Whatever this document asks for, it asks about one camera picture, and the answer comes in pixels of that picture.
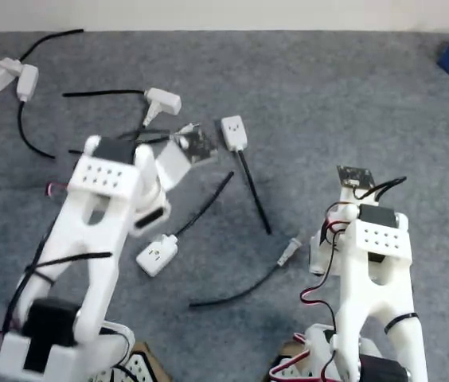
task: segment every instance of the white wall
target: white wall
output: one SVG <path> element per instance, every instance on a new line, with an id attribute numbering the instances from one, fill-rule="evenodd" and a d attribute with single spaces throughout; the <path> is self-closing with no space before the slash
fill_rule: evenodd
<path id="1" fill-rule="evenodd" d="M 74 27 L 449 32 L 449 0 L 0 0 L 0 31 Z"/>

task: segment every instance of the power cord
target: power cord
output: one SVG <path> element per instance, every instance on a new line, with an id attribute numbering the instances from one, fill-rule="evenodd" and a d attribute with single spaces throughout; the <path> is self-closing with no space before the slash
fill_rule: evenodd
<path id="1" fill-rule="evenodd" d="M 97 90 L 95 92 L 68 92 L 62 93 L 62 97 L 75 98 L 75 97 L 94 97 L 94 96 L 106 96 L 111 94 L 141 94 L 144 95 L 144 90 L 138 89 L 113 89 L 113 90 Z"/>
<path id="2" fill-rule="evenodd" d="M 253 181 L 253 177 L 251 176 L 251 173 L 249 172 L 249 166 L 248 166 L 248 163 L 246 162 L 246 157 L 244 156 L 244 152 L 242 150 L 239 150 L 239 151 L 237 151 L 237 154 L 239 155 L 240 162 L 242 163 L 242 166 L 244 167 L 244 172 L 246 173 L 246 178 L 248 179 L 249 189 L 251 190 L 253 199 L 255 200 L 256 209 L 258 210 L 260 219 L 262 220 L 262 223 L 264 223 L 265 232 L 268 235 L 271 235 L 272 234 L 271 224 L 269 223 L 269 219 L 267 218 L 267 215 L 264 211 L 264 207 L 262 206 L 260 198 L 258 197 L 258 193 L 256 192 L 255 182 Z"/>
<path id="3" fill-rule="evenodd" d="M 59 33 L 53 33 L 53 34 L 49 34 L 47 36 L 44 36 L 43 38 L 35 41 L 32 46 L 30 46 L 28 48 L 28 50 L 26 52 L 24 52 L 21 57 L 19 57 L 19 60 L 22 62 L 24 60 L 26 60 L 26 58 L 28 58 L 28 56 L 30 54 L 32 54 L 32 52 L 37 48 L 37 46 L 39 46 L 40 44 L 42 44 L 45 41 L 48 40 L 52 40 L 53 38 L 58 38 L 58 37 L 63 37 L 63 36 L 69 36 L 71 34 L 77 34 L 77 33 L 83 33 L 84 29 L 71 29 L 71 30 L 66 30 L 65 32 L 59 32 Z"/>
<path id="4" fill-rule="evenodd" d="M 196 301 L 191 302 L 189 304 L 189 308 L 201 308 L 203 306 L 215 306 L 215 305 L 221 305 L 228 302 L 232 302 L 235 300 L 238 300 L 239 298 L 242 298 L 244 296 L 247 296 L 251 292 L 253 292 L 255 289 L 260 287 L 263 283 L 265 283 L 268 279 L 271 278 L 271 276 L 281 267 L 284 266 L 284 264 L 295 254 L 295 252 L 302 247 L 304 243 L 304 237 L 306 236 L 306 232 L 304 230 L 301 230 L 299 234 L 296 237 L 292 237 L 290 239 L 290 243 L 288 244 L 287 248 L 283 251 L 283 254 L 281 257 L 279 257 L 276 265 L 272 267 L 261 279 L 259 279 L 256 283 L 254 283 L 252 286 L 250 286 L 248 289 L 243 290 L 242 292 L 238 294 L 234 294 L 233 296 L 227 297 L 227 298 L 219 298 L 215 300 L 209 300 L 209 301 Z"/>
<path id="5" fill-rule="evenodd" d="M 189 219 L 174 234 L 161 235 L 155 241 L 151 242 L 139 255 L 136 256 L 136 263 L 150 276 L 155 277 L 178 252 L 178 236 L 184 234 L 188 229 L 200 219 L 209 207 L 221 195 L 225 186 L 233 177 L 233 171 L 230 171 L 224 180 L 219 184 L 214 194 L 203 204 L 200 210 Z"/>
<path id="6" fill-rule="evenodd" d="M 248 147 L 248 136 L 246 135 L 246 128 L 244 127 L 244 122 L 242 122 L 240 115 L 223 118 L 221 120 L 221 131 L 223 132 L 224 142 L 226 143 L 228 150 L 235 151 L 239 155 L 240 162 L 242 163 L 244 172 L 248 178 L 249 189 L 255 199 L 256 209 L 258 210 L 260 219 L 264 223 L 265 232 L 268 235 L 271 235 L 271 225 L 265 214 L 264 207 L 260 202 L 258 193 L 256 192 L 255 182 L 253 181 L 253 177 L 251 176 L 248 163 L 246 162 L 243 153 L 244 149 Z"/>
<path id="7" fill-rule="evenodd" d="M 179 228 L 174 235 L 176 237 L 181 236 L 184 232 L 186 232 L 188 229 L 194 226 L 194 224 L 200 219 L 204 213 L 207 212 L 207 210 L 210 208 L 210 206 L 216 201 L 216 199 L 221 195 L 223 190 L 225 189 L 226 185 L 232 179 L 234 175 L 233 171 L 230 171 L 228 175 L 223 179 L 223 181 L 217 186 L 216 191 L 214 194 L 205 202 L 205 204 L 200 208 L 200 211 L 198 211 L 187 223 L 185 223 L 181 228 Z"/>
<path id="8" fill-rule="evenodd" d="M 19 103 L 19 108 L 18 108 L 18 130 L 19 130 L 19 135 L 21 136 L 22 141 L 35 153 L 39 154 L 40 156 L 44 157 L 44 158 L 49 158 L 49 159 L 56 159 L 56 157 L 54 155 L 48 154 L 45 151 L 42 151 L 41 149 L 36 148 L 32 143 L 30 143 L 30 141 L 27 139 L 27 137 L 25 136 L 25 132 L 23 130 L 23 109 L 25 108 L 25 101 L 21 101 Z"/>
<path id="9" fill-rule="evenodd" d="M 214 305 L 222 305 L 228 302 L 232 302 L 235 300 L 238 300 L 239 298 L 242 298 L 244 296 L 247 296 L 251 292 L 253 292 L 256 288 L 261 286 L 263 283 L 265 283 L 273 274 L 276 272 L 280 266 L 276 264 L 274 267 L 272 267 L 267 274 L 265 274 L 264 277 L 262 277 L 260 280 L 258 280 L 256 283 L 254 283 L 252 286 L 250 286 L 248 289 L 243 290 L 240 293 L 234 294 L 233 296 L 226 297 L 226 298 L 219 298 L 216 300 L 208 300 L 208 301 L 195 301 L 189 303 L 189 308 L 202 308 L 204 306 L 214 306 Z"/>

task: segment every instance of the red wire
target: red wire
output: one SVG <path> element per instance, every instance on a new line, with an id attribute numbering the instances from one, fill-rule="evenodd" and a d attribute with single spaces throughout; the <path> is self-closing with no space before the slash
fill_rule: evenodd
<path id="1" fill-rule="evenodd" d="M 293 378 L 292 377 L 284 378 L 284 377 L 281 377 L 281 376 L 275 376 L 274 375 L 277 372 L 281 372 L 284 369 L 289 368 L 293 364 L 296 364 L 300 360 L 303 360 L 304 358 L 307 358 L 309 355 L 310 355 L 310 351 L 309 350 L 304 350 L 302 353 L 298 354 L 297 356 L 292 357 L 286 364 L 280 364 L 278 366 L 275 366 L 274 368 L 269 370 L 269 379 L 270 380 L 274 380 L 275 382 L 322 382 L 322 381 L 324 381 L 324 382 L 340 382 L 340 381 L 337 381 L 337 380 L 329 380 L 329 379 L 322 380 L 322 378 L 317 378 L 317 377 L 312 377 L 312 376 L 309 376 L 309 377 L 308 376 L 300 376 L 300 377 L 293 377 Z"/>

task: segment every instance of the black cable tie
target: black cable tie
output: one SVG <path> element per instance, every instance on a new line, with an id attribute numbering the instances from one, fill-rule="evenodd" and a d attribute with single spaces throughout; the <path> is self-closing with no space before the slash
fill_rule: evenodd
<path id="1" fill-rule="evenodd" d="M 393 320 L 390 321 L 389 324 L 387 324 L 385 326 L 385 328 L 384 328 L 385 334 L 389 333 L 389 330 L 391 330 L 392 327 L 394 325 L 396 325 L 398 322 L 401 322 L 401 321 L 406 320 L 408 318 L 417 318 L 417 319 L 419 319 L 419 316 L 417 315 L 416 312 L 411 312 L 411 313 L 407 313 L 407 314 L 402 314 L 402 315 L 394 318 Z"/>

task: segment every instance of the power outlet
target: power outlet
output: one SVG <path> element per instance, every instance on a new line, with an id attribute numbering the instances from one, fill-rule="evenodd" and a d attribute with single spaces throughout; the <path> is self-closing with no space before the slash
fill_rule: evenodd
<path id="1" fill-rule="evenodd" d="M 154 277 L 177 254 L 177 238 L 162 235 L 160 240 L 150 243 L 137 257 L 136 263 L 150 276 Z"/>
<path id="2" fill-rule="evenodd" d="M 223 118 L 221 120 L 221 131 L 228 150 L 239 151 L 248 147 L 248 136 L 240 115 Z"/>

